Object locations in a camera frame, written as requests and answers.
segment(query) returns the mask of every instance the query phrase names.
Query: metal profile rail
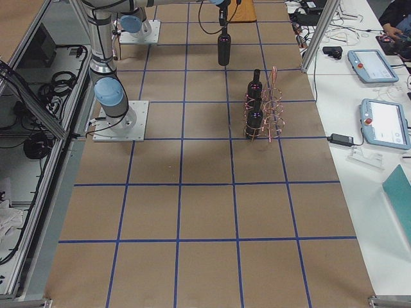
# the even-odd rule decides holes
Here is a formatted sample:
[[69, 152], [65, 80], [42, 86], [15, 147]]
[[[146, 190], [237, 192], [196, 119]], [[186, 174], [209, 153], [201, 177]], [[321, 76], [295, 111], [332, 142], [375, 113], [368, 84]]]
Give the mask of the metal profile rail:
[[302, 64], [301, 64], [302, 72], [304, 73], [307, 72], [308, 67], [310, 66], [312, 60], [314, 59], [315, 54], [317, 53], [317, 50], [320, 46], [322, 38], [329, 24], [333, 20], [335, 11], [337, 10], [339, 4], [340, 4], [340, 0], [327, 1], [326, 6], [324, 7], [324, 10], [321, 13], [319, 23], [317, 24], [317, 27], [315, 28], [311, 42], [308, 45], [304, 58], [302, 59]]

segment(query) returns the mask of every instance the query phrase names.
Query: metal base plate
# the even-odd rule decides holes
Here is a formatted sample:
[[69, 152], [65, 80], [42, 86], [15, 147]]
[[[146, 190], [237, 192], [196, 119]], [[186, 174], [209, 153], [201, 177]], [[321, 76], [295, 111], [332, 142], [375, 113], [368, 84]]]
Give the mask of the metal base plate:
[[157, 44], [159, 42], [161, 21], [148, 21], [152, 27], [152, 32], [145, 38], [133, 37], [129, 32], [123, 32], [120, 36], [120, 44], [124, 45], [145, 45]]
[[[115, 131], [109, 127], [106, 121], [98, 122], [96, 130], [103, 130], [94, 133], [94, 141], [118, 142], [118, 141], [144, 141], [144, 133], [146, 131], [148, 101], [129, 101], [130, 108], [134, 110], [137, 115], [137, 121], [127, 130]], [[100, 109], [99, 117], [105, 117], [105, 112]]]

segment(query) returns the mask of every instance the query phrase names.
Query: grid square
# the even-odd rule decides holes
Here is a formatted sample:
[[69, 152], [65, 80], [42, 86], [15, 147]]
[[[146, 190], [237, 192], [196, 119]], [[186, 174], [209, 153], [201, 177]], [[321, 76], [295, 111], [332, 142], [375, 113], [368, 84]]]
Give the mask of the grid square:
[[295, 241], [241, 242], [240, 248], [245, 307], [308, 307]]
[[181, 141], [139, 142], [134, 148], [130, 183], [178, 183]]
[[232, 138], [245, 138], [244, 103], [230, 103], [230, 130]]
[[325, 136], [319, 111], [314, 102], [284, 103], [285, 127], [282, 137]]
[[229, 26], [232, 44], [259, 44], [256, 22], [233, 23]]
[[186, 101], [227, 101], [226, 91], [223, 71], [187, 72]]
[[181, 138], [182, 103], [150, 103], [145, 138]]
[[279, 71], [276, 87], [283, 92], [283, 101], [314, 100], [307, 75], [298, 71]]
[[285, 184], [237, 185], [241, 238], [295, 237]]
[[232, 186], [184, 186], [180, 217], [182, 239], [235, 238]]
[[131, 145], [131, 142], [86, 141], [76, 183], [125, 183]]
[[148, 70], [184, 70], [186, 68], [185, 46], [151, 46], [147, 61]]
[[130, 186], [121, 227], [122, 239], [175, 239], [177, 186]]
[[[208, 32], [215, 32], [221, 29], [218, 22], [205, 23], [203, 28]], [[203, 32], [200, 24], [197, 22], [192, 22], [188, 25], [188, 43], [189, 44], [209, 44], [215, 47], [216, 57], [217, 57], [217, 37], [215, 35], [208, 35]]]
[[186, 45], [187, 22], [164, 22], [160, 27], [159, 44]]
[[74, 187], [60, 239], [116, 239], [124, 187]]
[[137, 71], [146, 67], [148, 46], [121, 45], [121, 60], [116, 62], [118, 71]]
[[267, 68], [299, 69], [302, 58], [297, 45], [263, 45]]
[[146, 72], [142, 100], [182, 101], [184, 72]]
[[120, 244], [110, 308], [172, 306], [174, 271], [175, 243]]
[[180, 243], [177, 307], [240, 307], [236, 243]]
[[290, 22], [259, 22], [259, 36], [265, 44], [295, 44], [295, 35]]
[[302, 241], [313, 307], [368, 307], [374, 294], [355, 239]]
[[232, 45], [229, 69], [264, 69], [259, 45]]
[[290, 21], [284, 3], [254, 3], [258, 21]]
[[340, 184], [301, 184], [290, 189], [299, 236], [355, 235]]
[[289, 181], [338, 181], [333, 157], [324, 139], [282, 139]]
[[187, 69], [221, 71], [222, 67], [218, 64], [218, 50], [214, 45], [189, 45], [187, 55]]
[[146, 15], [147, 15], [147, 19], [152, 21], [154, 19], [154, 15], [157, 11], [157, 7], [156, 6], [151, 6], [148, 8], [144, 8], [146, 10]]
[[59, 244], [45, 297], [60, 308], [105, 307], [115, 247], [108, 243]]
[[[198, 22], [200, 4], [190, 3], [189, 21]], [[204, 2], [200, 11], [201, 22], [218, 22], [218, 7], [212, 3]]]
[[228, 138], [226, 103], [186, 103], [185, 138]]
[[184, 141], [183, 183], [232, 183], [229, 141]]
[[117, 76], [126, 90], [128, 100], [138, 100], [143, 80], [143, 72], [118, 72]]
[[187, 4], [159, 5], [155, 13], [155, 18], [162, 22], [186, 22], [187, 16]]
[[283, 164], [277, 141], [235, 140], [234, 174], [236, 183], [283, 182]]

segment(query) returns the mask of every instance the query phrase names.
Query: power adapter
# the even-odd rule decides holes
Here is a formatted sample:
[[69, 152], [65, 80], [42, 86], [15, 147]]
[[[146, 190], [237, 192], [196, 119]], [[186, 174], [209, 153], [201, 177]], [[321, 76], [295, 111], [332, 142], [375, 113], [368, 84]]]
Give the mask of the power adapter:
[[331, 136], [327, 137], [327, 140], [329, 143], [335, 143], [341, 146], [351, 147], [355, 145], [352, 137], [339, 135], [337, 133], [332, 133]]

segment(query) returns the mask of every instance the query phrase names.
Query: brown paper floor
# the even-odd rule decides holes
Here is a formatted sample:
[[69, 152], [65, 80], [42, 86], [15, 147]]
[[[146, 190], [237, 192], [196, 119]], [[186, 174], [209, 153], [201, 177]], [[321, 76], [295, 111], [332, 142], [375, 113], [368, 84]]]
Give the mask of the brown paper floor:
[[[146, 140], [87, 140], [46, 296], [56, 308], [367, 307], [372, 287], [282, 3], [232, 24], [231, 62], [199, 4], [148, 10], [158, 46], [123, 46]], [[204, 4], [213, 31], [218, 10]], [[281, 139], [242, 135], [252, 72], [279, 68]]]

